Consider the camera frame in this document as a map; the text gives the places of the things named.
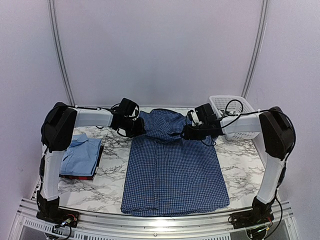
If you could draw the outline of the blue checkered long sleeve shirt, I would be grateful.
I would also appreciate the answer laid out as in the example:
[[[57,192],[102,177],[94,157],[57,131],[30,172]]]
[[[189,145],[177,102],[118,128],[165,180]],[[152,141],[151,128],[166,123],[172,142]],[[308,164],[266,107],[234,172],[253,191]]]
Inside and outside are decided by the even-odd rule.
[[[142,111],[145,134],[133,138],[121,211],[138,217],[213,212],[230,203],[214,140],[186,140],[189,120],[168,109]]]

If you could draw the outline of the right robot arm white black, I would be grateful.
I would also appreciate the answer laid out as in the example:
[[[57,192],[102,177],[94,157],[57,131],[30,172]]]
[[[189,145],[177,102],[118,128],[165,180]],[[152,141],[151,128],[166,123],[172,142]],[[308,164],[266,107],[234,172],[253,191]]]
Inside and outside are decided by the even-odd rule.
[[[195,109],[198,123],[186,123],[181,132],[185,140],[202,141],[210,136],[258,133],[262,134],[266,153],[266,166],[260,189],[253,199],[247,219],[258,224],[276,200],[277,191],[287,170],[287,161],[296,144],[296,131],[291,119],[280,107],[217,117],[210,104]]]

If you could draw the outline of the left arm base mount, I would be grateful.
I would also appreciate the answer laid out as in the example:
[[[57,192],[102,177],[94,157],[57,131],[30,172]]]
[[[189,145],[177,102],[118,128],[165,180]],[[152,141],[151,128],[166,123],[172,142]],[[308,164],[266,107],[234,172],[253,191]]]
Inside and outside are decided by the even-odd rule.
[[[49,210],[39,210],[36,217],[40,220],[53,223],[59,227],[69,226],[76,228],[80,213],[78,211],[67,210],[64,208],[51,208]]]

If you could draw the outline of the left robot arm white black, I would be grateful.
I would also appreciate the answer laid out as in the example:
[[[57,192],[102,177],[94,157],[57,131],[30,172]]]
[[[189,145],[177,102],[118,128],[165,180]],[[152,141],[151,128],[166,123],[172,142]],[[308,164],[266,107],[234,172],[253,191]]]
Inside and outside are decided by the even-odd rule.
[[[72,142],[74,128],[111,128],[117,132],[123,130],[126,138],[134,138],[146,132],[139,112],[139,106],[127,98],[112,108],[69,106],[63,102],[54,105],[40,130],[43,152],[39,166],[41,185],[36,197],[40,213],[53,223],[63,219],[63,211],[59,208],[59,171],[63,154]]]

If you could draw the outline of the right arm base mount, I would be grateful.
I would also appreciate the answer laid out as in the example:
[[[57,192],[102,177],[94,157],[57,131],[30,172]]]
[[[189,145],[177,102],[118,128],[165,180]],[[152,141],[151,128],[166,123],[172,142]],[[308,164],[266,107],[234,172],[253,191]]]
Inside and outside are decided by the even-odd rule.
[[[232,224],[234,229],[241,229],[271,223],[274,219],[271,210],[261,214],[259,211],[251,209],[232,213],[228,218],[228,222]]]

